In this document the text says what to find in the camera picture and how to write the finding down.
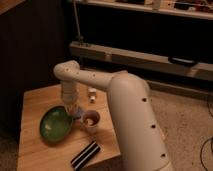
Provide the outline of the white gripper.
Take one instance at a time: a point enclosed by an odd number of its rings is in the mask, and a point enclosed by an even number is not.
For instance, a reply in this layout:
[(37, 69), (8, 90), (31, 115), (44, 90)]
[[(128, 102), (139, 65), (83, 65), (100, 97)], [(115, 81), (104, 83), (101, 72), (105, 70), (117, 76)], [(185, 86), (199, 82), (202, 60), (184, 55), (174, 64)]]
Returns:
[(77, 108), (78, 92), (75, 83), (61, 84), (61, 99), (68, 112), (74, 112)]

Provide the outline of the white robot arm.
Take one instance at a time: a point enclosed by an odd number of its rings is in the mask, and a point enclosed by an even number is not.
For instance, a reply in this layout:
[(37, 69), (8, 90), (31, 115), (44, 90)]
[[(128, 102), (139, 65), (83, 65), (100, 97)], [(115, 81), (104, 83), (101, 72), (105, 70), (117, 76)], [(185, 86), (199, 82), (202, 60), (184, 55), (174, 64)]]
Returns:
[(79, 82), (106, 92), (107, 103), (126, 171), (174, 171), (149, 99), (147, 82), (128, 72), (81, 70), (76, 61), (57, 64), (62, 100), (74, 103)]

